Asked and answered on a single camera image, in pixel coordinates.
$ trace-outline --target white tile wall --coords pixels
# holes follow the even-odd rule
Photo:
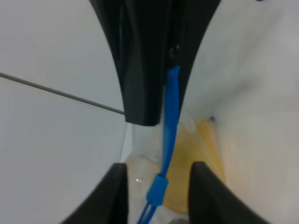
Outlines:
[[[0,72],[123,110],[112,55],[88,0],[2,0],[0,31]]]
[[[299,2],[223,0],[185,105],[215,115],[227,184],[273,224],[299,220]]]
[[[0,222],[57,224],[121,158],[124,116],[0,78]]]

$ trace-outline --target blue cord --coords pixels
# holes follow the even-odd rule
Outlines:
[[[170,165],[177,135],[179,117],[179,86],[178,74],[180,66],[167,70],[165,97],[164,97],[164,133],[163,159],[161,171],[156,175],[148,193],[147,203],[141,213],[138,224],[148,224],[153,217],[157,206],[162,205],[168,180],[166,173]]]

